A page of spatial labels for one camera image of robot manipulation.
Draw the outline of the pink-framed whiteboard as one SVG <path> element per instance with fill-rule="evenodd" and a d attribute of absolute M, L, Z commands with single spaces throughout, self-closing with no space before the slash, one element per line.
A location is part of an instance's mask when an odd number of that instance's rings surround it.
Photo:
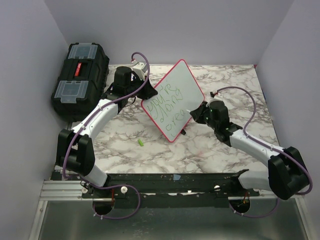
<path fill-rule="evenodd" d="M 141 102 L 141 107 L 165 136 L 173 143 L 181 134 L 191 115 L 205 100 L 187 62 L 180 59 L 155 85 L 158 94 Z"/>

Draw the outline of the green marker cap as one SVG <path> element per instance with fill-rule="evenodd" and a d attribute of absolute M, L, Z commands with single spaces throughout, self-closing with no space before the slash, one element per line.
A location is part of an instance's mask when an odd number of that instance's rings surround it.
<path fill-rule="evenodd" d="M 143 147 L 143 146 L 144 146 L 144 143 L 142 142 L 142 140 L 141 140 L 141 139 L 138 139 L 137 141 L 138 141 L 138 144 L 139 144 L 141 147 Z"/>

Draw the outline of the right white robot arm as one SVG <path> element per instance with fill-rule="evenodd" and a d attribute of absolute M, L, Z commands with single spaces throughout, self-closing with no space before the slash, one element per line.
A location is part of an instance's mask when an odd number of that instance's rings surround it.
<path fill-rule="evenodd" d="M 212 128 L 216 138 L 229 147 L 241 150 L 267 167 L 267 171 L 244 170 L 230 183 L 230 191 L 241 196 L 248 189 L 273 192 L 287 200 L 311 185 L 310 176 L 300 152 L 294 147 L 283 148 L 245 134 L 244 129 L 231 122 L 223 101 L 204 101 L 190 111 L 193 120 Z"/>

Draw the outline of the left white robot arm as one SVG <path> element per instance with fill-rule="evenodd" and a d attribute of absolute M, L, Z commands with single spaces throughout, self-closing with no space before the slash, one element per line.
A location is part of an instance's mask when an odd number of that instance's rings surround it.
<path fill-rule="evenodd" d="M 67 171 L 74 172 L 92 184 L 99 197 L 110 194 L 108 175 L 95 163 L 93 143 L 105 125 L 127 105 L 129 98 L 148 100 L 157 95 L 149 75 L 147 63 L 117 67 L 113 82 L 92 112 L 72 129 L 63 129 L 59 133 L 55 164 L 62 168 L 63 177 L 67 176 Z"/>

